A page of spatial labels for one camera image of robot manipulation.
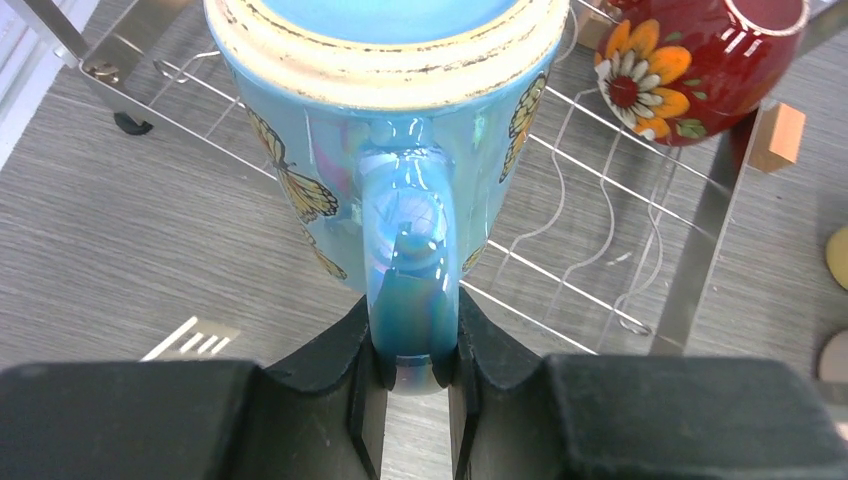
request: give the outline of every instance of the painted flower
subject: painted flower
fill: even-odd
[[[681,46],[657,48],[659,36],[656,20],[639,24],[632,33],[630,20],[625,20],[610,35],[604,55],[595,54],[598,86],[607,105],[649,140],[669,135],[667,120],[689,110],[689,99],[666,85],[686,73],[692,55]]]

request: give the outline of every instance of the rack foot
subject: rack foot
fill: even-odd
[[[153,130],[153,125],[145,121],[142,121],[141,124],[139,124],[126,112],[116,112],[113,115],[113,118],[115,119],[115,125],[117,125],[118,128],[123,130],[123,132],[127,135],[147,135],[148,132]]]

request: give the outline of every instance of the red ceramic cup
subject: red ceramic cup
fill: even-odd
[[[789,68],[808,0],[608,0],[595,53],[607,105],[664,145],[698,143],[757,108]]]

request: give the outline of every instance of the dish rack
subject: dish rack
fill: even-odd
[[[231,132],[247,131],[244,105],[222,73],[200,2],[136,0],[91,48],[50,0],[10,5],[59,40],[57,54],[79,69],[126,133],[155,127],[280,195],[269,163],[227,147]],[[682,355],[731,222],[759,112],[706,147],[642,141],[606,111],[591,53],[574,49],[575,10],[606,13],[583,0],[574,5],[532,141],[488,248],[463,285],[557,337],[565,351]],[[819,7],[802,54],[845,27],[848,2]],[[187,39],[180,51],[162,51],[159,40],[174,34]],[[196,95],[203,106],[174,111],[168,99],[175,95]],[[537,202],[548,210],[527,226],[521,219]]]

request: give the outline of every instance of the orange petal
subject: orange petal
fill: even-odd
[[[651,129],[654,131],[654,138],[663,138],[671,133],[671,128],[668,126],[668,122],[659,117],[654,118],[637,118],[636,127],[633,129],[638,134],[641,134],[645,130]]]
[[[651,107],[654,115],[659,118],[673,118],[689,111],[689,99],[677,90],[659,87],[651,90],[651,93],[663,97],[662,105]]]
[[[615,27],[609,40],[607,40],[607,50],[604,58],[612,58],[612,54],[616,50],[622,52],[622,47],[627,43],[628,37],[630,37],[630,20],[625,20]]]
[[[622,51],[626,52],[628,50],[633,50],[636,52],[637,58],[648,58],[655,48],[657,48],[657,42],[660,41],[660,22],[654,20],[653,18],[642,22],[636,27],[636,30],[633,30],[633,34],[630,35],[630,38],[625,42],[624,49]]]
[[[692,64],[692,54],[683,47],[663,47],[655,50],[648,62],[651,64],[648,72],[660,76],[660,85],[668,85],[686,73]]]

